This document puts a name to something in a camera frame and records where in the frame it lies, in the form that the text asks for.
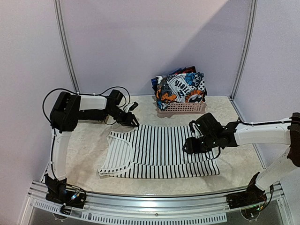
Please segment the black white striped tank top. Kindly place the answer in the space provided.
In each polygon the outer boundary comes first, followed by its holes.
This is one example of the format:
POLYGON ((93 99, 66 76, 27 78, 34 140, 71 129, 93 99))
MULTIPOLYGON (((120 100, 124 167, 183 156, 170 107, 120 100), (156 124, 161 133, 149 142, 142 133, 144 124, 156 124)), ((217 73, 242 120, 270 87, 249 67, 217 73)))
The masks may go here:
POLYGON ((134 179, 175 179, 219 175, 215 151, 187 154, 183 147, 195 138, 189 126, 140 125, 107 136, 108 152, 100 176, 134 179))

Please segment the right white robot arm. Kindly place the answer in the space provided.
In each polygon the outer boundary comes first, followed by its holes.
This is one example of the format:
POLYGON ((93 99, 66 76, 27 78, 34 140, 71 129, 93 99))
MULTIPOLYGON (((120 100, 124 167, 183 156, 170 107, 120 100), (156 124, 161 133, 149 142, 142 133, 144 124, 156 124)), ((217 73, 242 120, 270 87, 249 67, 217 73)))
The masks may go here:
POLYGON ((193 134, 186 138, 182 150, 187 154, 208 153, 214 148, 237 147, 246 144, 277 143, 286 145, 287 150, 263 172, 259 173, 254 185, 243 193, 242 200, 253 204, 260 198, 261 191, 299 168, 300 166, 300 114, 277 121, 246 123, 229 122, 222 126, 211 113, 206 113, 189 123, 193 134))

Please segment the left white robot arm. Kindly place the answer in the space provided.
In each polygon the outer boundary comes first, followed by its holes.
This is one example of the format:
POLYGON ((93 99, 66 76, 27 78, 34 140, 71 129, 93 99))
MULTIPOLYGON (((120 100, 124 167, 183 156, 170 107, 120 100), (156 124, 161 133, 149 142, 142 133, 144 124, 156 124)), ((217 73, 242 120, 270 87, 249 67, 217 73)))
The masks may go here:
POLYGON ((110 89, 108 96, 104 94, 82 94, 60 88, 60 94, 46 117, 52 129, 52 144, 48 166, 43 180, 62 181, 66 179, 66 157, 68 143, 72 132, 80 120, 105 121, 108 116, 116 123, 137 127, 139 123, 132 113, 137 102, 125 96, 117 87, 110 89))

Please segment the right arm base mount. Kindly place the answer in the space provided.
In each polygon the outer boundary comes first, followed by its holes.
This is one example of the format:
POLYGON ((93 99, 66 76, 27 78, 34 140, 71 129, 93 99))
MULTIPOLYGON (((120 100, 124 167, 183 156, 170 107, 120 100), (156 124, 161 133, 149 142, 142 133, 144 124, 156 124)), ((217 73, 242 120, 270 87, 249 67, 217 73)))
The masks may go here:
POLYGON ((270 186, 270 199, 266 192, 255 185, 247 187, 245 191, 226 195, 226 202, 230 209, 240 208, 241 215, 248 221, 256 220, 260 213, 269 205, 274 193, 274 185, 270 186))

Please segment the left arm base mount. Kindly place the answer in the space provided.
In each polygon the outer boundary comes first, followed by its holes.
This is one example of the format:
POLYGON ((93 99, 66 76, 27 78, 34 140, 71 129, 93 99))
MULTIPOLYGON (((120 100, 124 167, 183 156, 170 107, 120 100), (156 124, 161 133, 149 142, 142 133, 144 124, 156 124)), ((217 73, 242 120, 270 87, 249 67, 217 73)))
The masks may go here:
POLYGON ((86 191, 81 187, 68 184, 67 178, 57 180, 46 174, 45 184, 47 186, 45 199, 53 203, 61 204, 60 213, 69 215, 71 212, 69 207, 84 208, 87 198, 86 191))

